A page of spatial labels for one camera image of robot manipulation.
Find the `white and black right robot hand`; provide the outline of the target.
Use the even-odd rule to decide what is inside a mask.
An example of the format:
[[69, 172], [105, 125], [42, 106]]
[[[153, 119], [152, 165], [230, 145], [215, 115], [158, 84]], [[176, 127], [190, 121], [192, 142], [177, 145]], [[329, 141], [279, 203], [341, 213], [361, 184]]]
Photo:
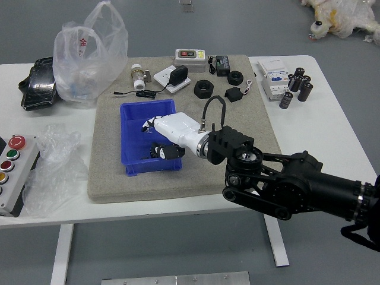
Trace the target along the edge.
[[153, 158], [171, 160], [180, 158], [188, 147], [196, 156], [206, 159], [208, 151], [209, 132], [204, 124], [179, 112], [166, 116], [155, 116], [145, 121], [142, 132], [154, 128], [159, 134], [166, 137], [172, 144], [164, 145], [152, 143], [150, 154]]

